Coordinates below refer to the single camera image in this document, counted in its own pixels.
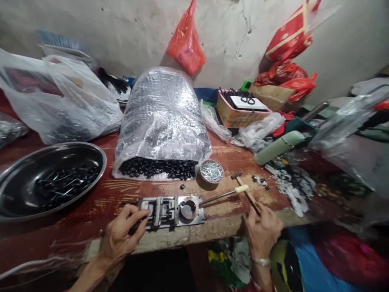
hand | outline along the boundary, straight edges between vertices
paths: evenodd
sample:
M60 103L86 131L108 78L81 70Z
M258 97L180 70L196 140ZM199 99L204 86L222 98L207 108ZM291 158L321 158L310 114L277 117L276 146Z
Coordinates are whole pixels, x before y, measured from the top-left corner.
M134 235L130 236L128 232L139 219L149 214L150 210L138 211L136 206L126 204L119 216L108 224L97 261L109 269L133 252L146 232L147 219L139 224Z
M267 259L277 239L281 235L284 224L268 207L257 202L261 217L251 206L247 217L244 217L246 234L252 258Z

wooden table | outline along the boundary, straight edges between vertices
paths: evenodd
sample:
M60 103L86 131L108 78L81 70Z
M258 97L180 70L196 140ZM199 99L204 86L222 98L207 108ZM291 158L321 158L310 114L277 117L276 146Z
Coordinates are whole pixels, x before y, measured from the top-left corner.
M0 111L15 116L1 95ZM122 201L132 201L141 197L189 194L202 195L203 199L211 198L238 186L236 180L230 179L230 176L236 172L243 173L242 180L250 186L254 198L275 210L285 226L333 219L344 214L337 205L315 196L309 202L310 212L303 218L298 217L291 209L288 198L279 193L270 173L253 162L252 153L249 150L221 141L211 132L209 132L209 137L213 151L211 158L220 162L225 170L226 177L218 186L205 184L199 176L195 180L186 182L141 182L114 179L111 171L118 133L92 141L107 155L107 168L96 188L72 206L52 216L24 223L1 224L0 273L27 261L48 259L53 256L71 260L58 260L57 264L79 265L93 256L90 250L91 242L100 238L107 224L119 214ZM44 146L38 134L30 130L25 137L0 150L0 171L17 159ZM253 174L265 178L270 190L266 191L263 186L254 183L251 179ZM183 183L185 189L180 190L180 185ZM205 224L179 227L174 231L160 229L147 232L135 253L232 236L240 229L241 216L248 211L249 206L250 203L244 194L216 200L205 208Z

metal plate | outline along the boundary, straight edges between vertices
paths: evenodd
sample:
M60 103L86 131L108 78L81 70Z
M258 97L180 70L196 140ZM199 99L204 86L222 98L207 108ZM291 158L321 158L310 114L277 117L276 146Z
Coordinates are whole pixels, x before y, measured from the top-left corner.
M174 215L171 218L171 223L164 224L163 222L160 225L154 225L154 221L149 219L150 222L147 223L146 229L159 229L159 228L173 228L175 226L186 226L186 225L195 225L195 224L204 224L205 217L204 217L204 209L198 208L198 214L193 220L186 219L182 216L180 216L180 203L184 201L187 198L191 198L194 202L197 203L197 205L202 201L202 199L198 196L173 196L173 197L157 197L157 198L141 198L138 201L138 208L139 209L147 209L149 208L152 210L152 214L160 214L160 211L153 210L154 205L161 205L163 199L164 201L169 200L169 207L174 208Z
M184 201L188 196L179 196L178 197L178 204L181 204L182 201ZM193 199L193 201L197 202L197 205L203 201L198 196L190 195L190 197ZM199 208L199 212L197 216L193 220L187 220L183 218L182 216L178 217L178 224L177 226L185 226L185 225L195 225L195 224L204 224L205 218L204 218L204 208Z
M77 197L53 208L39 208L35 181L53 169L85 162L100 168L97 178ZM20 222L57 212L84 196L98 182L107 166L104 151L91 143L68 142L38 150L18 160L0 176L0 222Z

white wall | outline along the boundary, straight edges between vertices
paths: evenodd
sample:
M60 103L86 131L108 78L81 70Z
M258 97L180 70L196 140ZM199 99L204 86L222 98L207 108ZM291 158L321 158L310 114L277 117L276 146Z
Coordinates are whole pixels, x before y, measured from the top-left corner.
M296 61L318 72L311 101L347 92L389 63L387 0L345 0L314 32ZM198 0L195 23L207 63L196 87L235 87L254 79L281 23L302 0ZM0 47L40 57L35 29L79 39L102 67L138 75L158 65L177 66L166 49L190 0L9 0L0 10Z
M388 20L388 0L346 0L314 31L312 45L294 60L309 75L318 73L309 103L347 95L355 82L389 65Z

stainless steel bowl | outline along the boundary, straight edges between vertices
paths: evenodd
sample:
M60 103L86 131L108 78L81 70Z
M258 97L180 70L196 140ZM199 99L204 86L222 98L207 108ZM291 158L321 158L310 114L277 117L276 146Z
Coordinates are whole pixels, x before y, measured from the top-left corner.
M97 178L81 194L51 210L43 210L34 195L35 182L59 167L80 163L100 168ZM0 176L0 222L21 222L52 214L72 204L98 182L107 166L104 151L91 143L69 142L38 150L15 162Z

